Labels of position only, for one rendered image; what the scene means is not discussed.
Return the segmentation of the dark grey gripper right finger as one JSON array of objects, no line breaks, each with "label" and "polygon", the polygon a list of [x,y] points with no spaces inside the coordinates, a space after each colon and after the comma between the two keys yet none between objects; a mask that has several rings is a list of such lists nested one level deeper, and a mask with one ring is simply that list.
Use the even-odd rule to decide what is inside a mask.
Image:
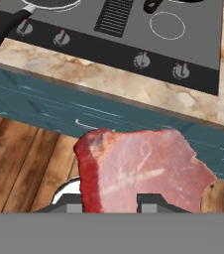
[{"label": "dark grey gripper right finger", "polygon": [[163,196],[159,193],[138,193],[137,205],[138,213],[187,213],[187,210],[185,209],[168,204]]}]

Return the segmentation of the grey hob knob red mark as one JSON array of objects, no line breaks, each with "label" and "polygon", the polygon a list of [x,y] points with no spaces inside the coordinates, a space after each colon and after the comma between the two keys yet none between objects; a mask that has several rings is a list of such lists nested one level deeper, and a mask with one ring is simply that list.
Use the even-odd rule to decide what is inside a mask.
[{"label": "grey hob knob red mark", "polygon": [[177,63],[172,69],[172,75],[177,79],[184,79],[189,77],[189,69],[187,63]]},{"label": "grey hob knob red mark", "polygon": [[150,63],[151,60],[146,52],[140,52],[134,58],[134,66],[139,69],[148,67]]},{"label": "grey hob knob red mark", "polygon": [[66,46],[70,41],[69,35],[65,30],[61,30],[54,38],[54,44],[59,47]]},{"label": "grey hob knob red mark", "polygon": [[33,32],[33,26],[25,19],[17,28],[17,34],[20,36],[27,36]]}]

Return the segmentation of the black-handled frying pan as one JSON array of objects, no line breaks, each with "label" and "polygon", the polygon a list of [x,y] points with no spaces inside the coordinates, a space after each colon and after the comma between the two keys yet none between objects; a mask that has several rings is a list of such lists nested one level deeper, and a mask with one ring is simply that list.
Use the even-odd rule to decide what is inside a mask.
[{"label": "black-handled frying pan", "polygon": [[14,27],[32,16],[37,10],[62,11],[73,8],[81,3],[81,0],[21,0],[25,6],[15,12],[9,21],[0,25],[0,46]]}]

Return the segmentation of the black-handled pot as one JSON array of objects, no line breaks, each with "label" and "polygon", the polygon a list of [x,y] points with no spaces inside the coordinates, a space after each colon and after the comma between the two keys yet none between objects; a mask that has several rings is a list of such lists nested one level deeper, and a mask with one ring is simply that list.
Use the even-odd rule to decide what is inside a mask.
[{"label": "black-handled pot", "polygon": [[[147,14],[153,14],[163,1],[164,0],[145,0],[143,10]],[[174,0],[174,1],[178,1],[179,3],[199,3],[202,2],[203,0]]]}]

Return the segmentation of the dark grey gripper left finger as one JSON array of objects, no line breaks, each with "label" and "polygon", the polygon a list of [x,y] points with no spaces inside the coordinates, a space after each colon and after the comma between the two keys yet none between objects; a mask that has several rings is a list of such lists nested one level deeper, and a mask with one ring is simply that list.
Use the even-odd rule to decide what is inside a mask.
[{"label": "dark grey gripper left finger", "polygon": [[65,193],[55,204],[41,208],[39,212],[83,213],[81,197],[78,193]]}]

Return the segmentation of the teal drawer front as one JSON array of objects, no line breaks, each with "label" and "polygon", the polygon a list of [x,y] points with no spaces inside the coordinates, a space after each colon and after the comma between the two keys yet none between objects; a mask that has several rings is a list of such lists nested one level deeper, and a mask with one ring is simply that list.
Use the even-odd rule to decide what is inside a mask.
[{"label": "teal drawer front", "polygon": [[16,120],[58,133],[63,131],[65,124],[53,117],[37,98],[17,88],[9,72],[0,70],[0,109],[8,110],[8,115]]},{"label": "teal drawer front", "polygon": [[180,131],[197,152],[197,158],[224,180],[224,131],[193,123]]},{"label": "teal drawer front", "polygon": [[58,87],[53,98],[59,104],[90,114],[96,118],[95,126],[103,121],[103,127],[117,131],[176,129],[193,148],[198,144],[184,133],[190,122],[67,87]]}]

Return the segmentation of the grey hob with black panel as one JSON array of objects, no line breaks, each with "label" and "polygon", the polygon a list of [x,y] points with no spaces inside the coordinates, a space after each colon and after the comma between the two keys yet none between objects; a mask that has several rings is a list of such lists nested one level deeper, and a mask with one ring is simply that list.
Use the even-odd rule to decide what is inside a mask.
[{"label": "grey hob with black panel", "polygon": [[[37,10],[27,20],[33,32],[9,39],[65,55],[120,68],[154,79],[216,95],[219,91],[223,0],[179,3],[164,0],[153,14],[145,0],[81,0],[65,12]],[[61,31],[66,46],[54,44]],[[134,58],[146,52],[151,60],[143,69]],[[172,75],[176,64],[187,63],[189,77]]]}]

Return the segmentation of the white round object black rim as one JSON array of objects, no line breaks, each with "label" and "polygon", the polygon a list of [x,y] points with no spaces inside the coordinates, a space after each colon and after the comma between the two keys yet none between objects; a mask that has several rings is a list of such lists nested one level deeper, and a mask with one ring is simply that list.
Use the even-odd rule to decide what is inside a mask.
[{"label": "white round object black rim", "polygon": [[74,177],[62,184],[54,193],[51,204],[56,204],[63,194],[80,194],[80,177]]}]

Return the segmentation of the raw red steak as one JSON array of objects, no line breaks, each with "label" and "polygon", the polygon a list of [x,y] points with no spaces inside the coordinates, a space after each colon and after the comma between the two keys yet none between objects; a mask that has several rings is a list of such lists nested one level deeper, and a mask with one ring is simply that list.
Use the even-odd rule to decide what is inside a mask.
[{"label": "raw red steak", "polygon": [[73,147],[86,212],[133,213],[137,195],[157,193],[169,204],[199,212],[216,176],[175,129],[85,133]]}]

